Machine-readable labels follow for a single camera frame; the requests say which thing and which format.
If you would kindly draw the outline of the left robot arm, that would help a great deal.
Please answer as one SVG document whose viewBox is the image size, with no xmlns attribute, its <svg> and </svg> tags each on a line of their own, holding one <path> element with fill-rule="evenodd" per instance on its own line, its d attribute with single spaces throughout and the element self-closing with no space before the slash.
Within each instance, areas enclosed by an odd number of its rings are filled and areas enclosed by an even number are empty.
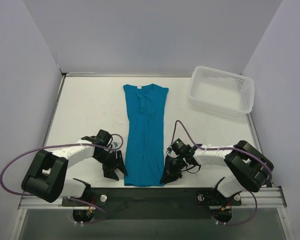
<svg viewBox="0 0 300 240">
<path fill-rule="evenodd" d="M 93 197 L 91 185 L 78 178 L 67 178 L 67 170 L 93 158 L 102 165 L 105 178 L 119 180 L 116 170 L 127 176 L 122 151 L 112 146 L 113 137 L 101 129 L 97 135 L 84 136 L 62 149 L 39 150 L 23 178 L 22 190 L 48 203 L 63 197 L 73 198 L 81 206 L 87 205 Z"/>
</svg>

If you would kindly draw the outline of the teal t shirt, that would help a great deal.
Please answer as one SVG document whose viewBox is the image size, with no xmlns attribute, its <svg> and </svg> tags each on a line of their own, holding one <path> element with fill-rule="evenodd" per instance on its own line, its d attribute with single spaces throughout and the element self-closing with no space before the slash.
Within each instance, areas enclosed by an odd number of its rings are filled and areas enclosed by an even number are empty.
<svg viewBox="0 0 300 240">
<path fill-rule="evenodd" d="M 129 121 L 125 186 L 161 186 L 164 171 L 164 114 L 167 87 L 123 86 Z"/>
</svg>

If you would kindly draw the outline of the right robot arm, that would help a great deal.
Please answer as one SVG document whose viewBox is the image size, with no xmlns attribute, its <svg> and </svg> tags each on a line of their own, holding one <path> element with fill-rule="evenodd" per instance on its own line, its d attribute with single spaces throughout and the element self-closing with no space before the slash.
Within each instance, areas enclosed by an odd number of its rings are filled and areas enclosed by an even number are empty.
<svg viewBox="0 0 300 240">
<path fill-rule="evenodd" d="M 214 165 L 227 167 L 232 175 L 221 178 L 213 187 L 211 197 L 223 204 L 232 196 L 248 190 L 257 193 L 272 178 L 273 163 L 245 140 L 235 145 L 208 147 L 202 144 L 190 146 L 176 139 L 168 147 L 175 157 L 165 157 L 160 183 L 165 185 L 181 179 L 186 167 Z"/>
</svg>

